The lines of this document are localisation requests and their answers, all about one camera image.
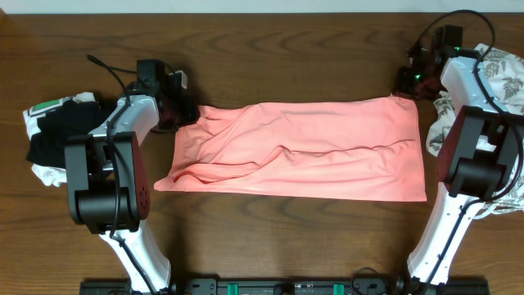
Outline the pink t-shirt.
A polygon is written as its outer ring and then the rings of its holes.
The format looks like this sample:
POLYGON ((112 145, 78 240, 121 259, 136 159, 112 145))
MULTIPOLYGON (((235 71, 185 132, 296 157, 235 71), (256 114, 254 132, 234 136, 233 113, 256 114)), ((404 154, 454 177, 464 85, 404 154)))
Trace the pink t-shirt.
POLYGON ((396 97, 200 107, 158 191, 423 202, 418 109, 396 97))

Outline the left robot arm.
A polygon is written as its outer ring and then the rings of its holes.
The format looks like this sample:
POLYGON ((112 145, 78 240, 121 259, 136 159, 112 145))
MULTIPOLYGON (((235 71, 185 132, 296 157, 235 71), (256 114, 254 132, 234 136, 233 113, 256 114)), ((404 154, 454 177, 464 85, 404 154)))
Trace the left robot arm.
POLYGON ((174 134, 200 117, 187 75, 156 59, 137 62, 115 110, 86 135, 68 138, 65 170, 70 215, 105 241, 126 280, 81 283, 82 294, 171 294, 171 264, 147 223, 151 193, 141 152, 150 133, 174 134))

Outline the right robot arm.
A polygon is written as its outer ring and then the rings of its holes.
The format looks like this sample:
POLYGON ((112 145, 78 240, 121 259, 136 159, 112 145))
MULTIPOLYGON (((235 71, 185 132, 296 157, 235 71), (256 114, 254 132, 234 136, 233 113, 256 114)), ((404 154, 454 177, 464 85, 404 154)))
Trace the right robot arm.
POLYGON ((438 195, 421 240, 409 255, 394 294, 487 294, 485 279, 451 279, 449 267, 474 215, 495 193, 512 187, 523 167, 523 118, 496 102, 481 54, 462 46, 463 29, 434 30, 428 49, 416 42, 399 69, 394 93, 403 98, 452 98, 456 119, 438 152, 438 195))

